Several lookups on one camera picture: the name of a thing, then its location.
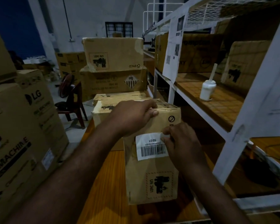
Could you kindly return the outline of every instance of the blue wall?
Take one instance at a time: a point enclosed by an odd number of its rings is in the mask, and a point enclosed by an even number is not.
[[[45,55],[28,0],[0,0],[0,35],[22,59]]]

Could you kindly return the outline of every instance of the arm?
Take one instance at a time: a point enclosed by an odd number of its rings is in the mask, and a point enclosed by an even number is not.
[[[214,223],[251,223],[212,174],[194,130],[186,123],[166,127],[169,157],[183,174]]]
[[[9,224],[76,223],[91,186],[114,144],[146,125],[153,100],[122,101],[94,133],[8,220]]]

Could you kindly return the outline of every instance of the lg logo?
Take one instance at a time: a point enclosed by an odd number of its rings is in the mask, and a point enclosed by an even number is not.
[[[139,67],[140,67],[140,64],[137,64],[137,65],[136,65],[136,64],[135,64],[135,65],[130,65],[129,67],[138,67],[138,68],[139,68]]]
[[[29,103],[29,105],[32,105],[32,101],[36,100],[37,98],[41,97],[41,92],[39,90],[35,91],[35,93],[31,93],[31,95],[29,94],[25,94],[25,97]]]

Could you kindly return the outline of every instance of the black window frame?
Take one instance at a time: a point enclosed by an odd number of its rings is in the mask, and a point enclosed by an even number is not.
[[[116,24],[117,24],[117,23],[122,24],[122,28],[123,28],[123,37],[126,37],[126,34],[125,34],[125,25],[126,25],[126,24],[131,25],[131,26],[132,26],[132,37],[134,37],[133,22],[105,22],[106,36],[107,36],[107,37],[109,37],[109,36],[108,36],[108,30],[107,30],[108,25],[109,25],[109,24],[113,24],[113,27],[114,27],[114,29],[115,29],[115,31],[116,31]]]

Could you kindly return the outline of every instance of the person's left hand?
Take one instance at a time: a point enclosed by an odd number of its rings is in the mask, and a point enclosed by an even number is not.
[[[154,100],[121,101],[109,114],[105,122],[112,124],[121,137],[131,135],[143,128],[150,118],[158,115]]]

